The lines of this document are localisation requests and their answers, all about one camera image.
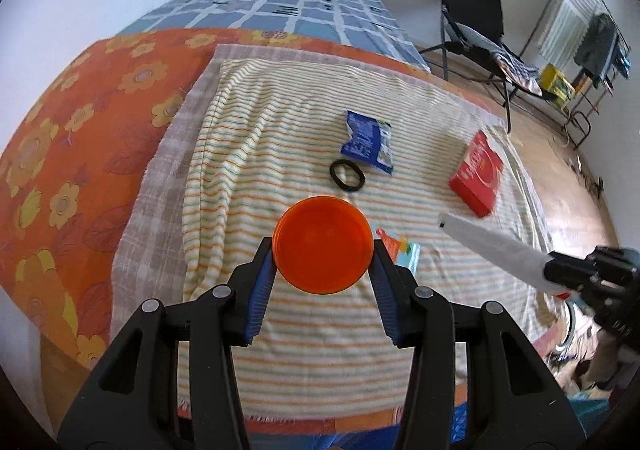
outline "orange floral bedsheet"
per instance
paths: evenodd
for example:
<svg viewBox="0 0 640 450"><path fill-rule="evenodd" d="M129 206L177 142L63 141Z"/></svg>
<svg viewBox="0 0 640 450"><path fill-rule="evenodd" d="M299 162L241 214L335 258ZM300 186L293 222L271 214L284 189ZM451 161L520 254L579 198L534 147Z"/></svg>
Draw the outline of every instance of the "orange floral bedsheet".
<svg viewBox="0 0 640 450"><path fill-rule="evenodd" d="M418 67L283 32L166 30L90 46L37 100L0 158L0 285L42 334L54 430L107 346L111 263L145 167L220 43L353 58L489 108Z"/></svg>

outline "small colorful packet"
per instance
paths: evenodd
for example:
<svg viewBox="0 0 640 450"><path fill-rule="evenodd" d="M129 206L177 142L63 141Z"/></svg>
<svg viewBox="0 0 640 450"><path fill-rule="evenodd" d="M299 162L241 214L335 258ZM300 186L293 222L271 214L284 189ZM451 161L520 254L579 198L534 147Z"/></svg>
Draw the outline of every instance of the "small colorful packet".
<svg viewBox="0 0 640 450"><path fill-rule="evenodd" d="M372 227L375 237L381 239L391 260L396 265L406 267L415 276L420 260L420 244L410 242L403 235L388 233L381 227Z"/></svg>
<svg viewBox="0 0 640 450"><path fill-rule="evenodd" d="M347 110L347 132L349 140L340 149L342 155L393 173L389 123Z"/></svg>

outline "striped blanket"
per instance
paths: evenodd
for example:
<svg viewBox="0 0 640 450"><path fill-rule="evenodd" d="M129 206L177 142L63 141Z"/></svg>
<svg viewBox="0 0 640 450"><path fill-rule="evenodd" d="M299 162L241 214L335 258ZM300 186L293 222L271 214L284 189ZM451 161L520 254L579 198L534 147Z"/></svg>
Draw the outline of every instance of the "striped blanket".
<svg viewBox="0 0 640 450"><path fill-rule="evenodd" d="M346 140L349 108L393 126L393 176L364 171L366 187L340 191L328 166ZM266 60L220 64L187 178L182 232L184 300L224 282L249 261L284 211L310 195L348 199L367 219L419 242L417 280L448 299L498 300L534 340L555 319L554 304L439 231L440 211L469 215L447 185L466 144L491 116L421 81L409 83L349 65ZM484 128L506 155L495 213L485 219L538 249L550 249L530 180L502 126ZM457 355L460 381L465 358ZM396 408L404 401L412 351L385 337L367 276L316 296L278 275L260 335L235 349L248 416L324 419ZM188 402L188 350L180 348L178 394Z"/></svg>

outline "orange cup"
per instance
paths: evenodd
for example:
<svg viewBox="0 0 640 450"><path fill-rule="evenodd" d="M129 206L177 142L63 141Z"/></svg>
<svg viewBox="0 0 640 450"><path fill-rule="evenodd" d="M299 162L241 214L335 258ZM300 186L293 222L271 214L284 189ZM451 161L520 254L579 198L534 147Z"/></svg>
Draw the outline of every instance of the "orange cup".
<svg viewBox="0 0 640 450"><path fill-rule="evenodd" d="M373 234L358 208L322 195L285 211L271 248L276 267L291 285L330 294L351 287L367 271Z"/></svg>

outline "red box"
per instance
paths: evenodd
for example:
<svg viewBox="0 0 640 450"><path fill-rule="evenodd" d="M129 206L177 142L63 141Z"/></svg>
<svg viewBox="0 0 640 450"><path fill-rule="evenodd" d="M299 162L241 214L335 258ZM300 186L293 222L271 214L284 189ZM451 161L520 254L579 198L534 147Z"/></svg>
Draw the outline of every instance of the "red box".
<svg viewBox="0 0 640 450"><path fill-rule="evenodd" d="M462 163L449 179L449 186L478 217L492 212L500 188L504 163L480 130L471 140Z"/></svg>

